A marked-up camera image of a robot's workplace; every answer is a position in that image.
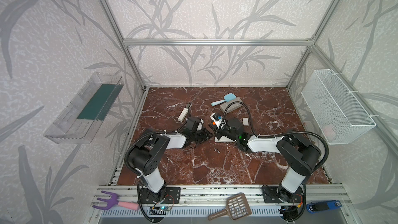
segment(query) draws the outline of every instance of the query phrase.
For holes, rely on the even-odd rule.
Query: metal vent panel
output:
[[[250,207],[252,211],[252,217],[279,217],[282,216],[278,209],[280,206],[253,206]],[[156,216],[156,217],[207,217],[215,212],[221,211],[225,209],[222,206],[201,206],[201,207],[180,207],[175,206],[171,211],[168,211],[166,215],[153,215],[150,211],[150,207],[144,207],[144,210],[147,212],[148,216]],[[135,211],[126,209],[123,207],[113,207],[109,210],[103,211],[102,218],[107,217],[142,217],[141,210]]]

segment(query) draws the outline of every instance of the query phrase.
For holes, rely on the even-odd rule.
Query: white wire basket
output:
[[[329,144],[348,144],[376,126],[333,70],[314,70],[301,94]]]

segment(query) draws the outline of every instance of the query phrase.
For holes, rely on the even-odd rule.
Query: pink handle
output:
[[[117,205],[124,207],[124,208],[131,209],[131,210],[140,209],[140,205],[138,205],[137,203],[133,203],[133,202],[119,202]]]

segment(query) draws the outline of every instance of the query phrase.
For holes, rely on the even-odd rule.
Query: leaf pattern wallpaper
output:
[[[343,0],[317,45],[397,134],[398,0]],[[311,55],[290,88],[308,130],[319,128],[301,91],[314,69]],[[398,159],[374,130],[358,140],[330,146],[326,162],[334,183],[343,183],[363,223],[398,219]]]
[[[239,39],[310,38],[331,0],[107,1],[124,38]],[[153,86],[286,86],[304,48],[129,47]]]
[[[97,0],[0,0],[0,223],[81,223],[143,91]],[[91,144],[43,136],[93,72],[125,86]]]

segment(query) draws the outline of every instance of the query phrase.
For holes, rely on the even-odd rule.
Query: brown marble surface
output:
[[[211,102],[223,99],[227,93],[234,93],[250,108],[258,134],[304,130],[283,87],[151,88],[133,140],[148,127],[176,130],[182,124],[177,118],[187,102],[192,102],[191,116],[203,119],[207,127],[211,113],[221,112],[220,106],[212,107]],[[226,116],[242,119],[248,115],[245,108],[240,107]],[[169,185],[279,184],[287,168],[285,159],[278,153],[244,153],[233,143],[216,143],[214,137],[197,147],[192,144],[185,149],[167,150],[159,165],[160,173]],[[135,180],[136,175],[123,167],[117,184],[134,185]],[[308,183],[329,181],[324,170],[318,169]]]

